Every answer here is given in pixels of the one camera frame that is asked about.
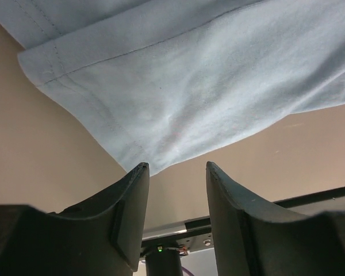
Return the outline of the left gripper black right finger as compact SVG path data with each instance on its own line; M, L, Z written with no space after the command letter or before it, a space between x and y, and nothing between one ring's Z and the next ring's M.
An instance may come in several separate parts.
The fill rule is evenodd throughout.
M345 275L345 211L285 209L213 162L206 192L219 275Z

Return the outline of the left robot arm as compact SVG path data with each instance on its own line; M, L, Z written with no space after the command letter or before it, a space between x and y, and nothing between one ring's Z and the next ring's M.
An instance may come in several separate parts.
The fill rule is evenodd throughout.
M0 205L0 275L182 275L205 239L219 275L345 275L345 187L270 202L206 165L209 217L143 237L149 167L60 213Z

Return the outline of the grey-blue polo shirt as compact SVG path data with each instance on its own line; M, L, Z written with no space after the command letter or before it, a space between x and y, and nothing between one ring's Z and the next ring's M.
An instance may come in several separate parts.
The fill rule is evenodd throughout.
M345 104L345 1L0 1L0 24L125 170Z

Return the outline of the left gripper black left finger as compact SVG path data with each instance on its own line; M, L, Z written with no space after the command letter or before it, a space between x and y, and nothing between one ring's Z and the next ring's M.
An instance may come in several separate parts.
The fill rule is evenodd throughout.
M0 275L132 275L149 181L148 164L140 163L60 213L0 205Z

